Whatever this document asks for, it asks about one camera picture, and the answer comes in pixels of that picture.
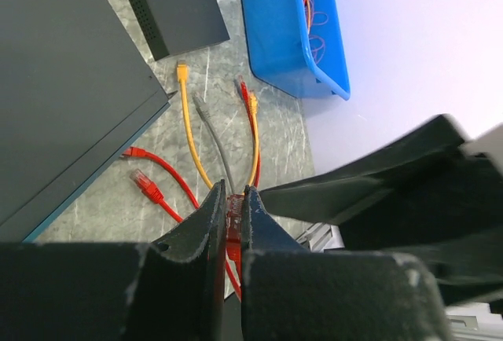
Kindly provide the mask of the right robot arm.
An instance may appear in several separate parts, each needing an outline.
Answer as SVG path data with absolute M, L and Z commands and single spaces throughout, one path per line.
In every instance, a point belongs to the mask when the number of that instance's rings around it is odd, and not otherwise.
M 502 300 L 502 128 L 468 141 L 437 115 L 312 178 L 264 189 L 276 216 L 336 226 L 348 251 L 417 256 L 448 306 Z

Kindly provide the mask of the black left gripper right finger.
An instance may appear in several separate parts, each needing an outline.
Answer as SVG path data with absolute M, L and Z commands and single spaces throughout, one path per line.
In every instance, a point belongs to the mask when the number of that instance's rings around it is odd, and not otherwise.
M 246 190 L 241 237 L 241 328 L 246 340 L 449 340 L 435 278 L 395 252 L 314 253 Z

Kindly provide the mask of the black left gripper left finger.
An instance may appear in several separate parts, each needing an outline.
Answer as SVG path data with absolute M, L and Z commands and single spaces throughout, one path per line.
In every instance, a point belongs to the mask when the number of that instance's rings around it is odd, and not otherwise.
M 217 340 L 226 187 L 150 243 L 1 246 L 4 340 Z

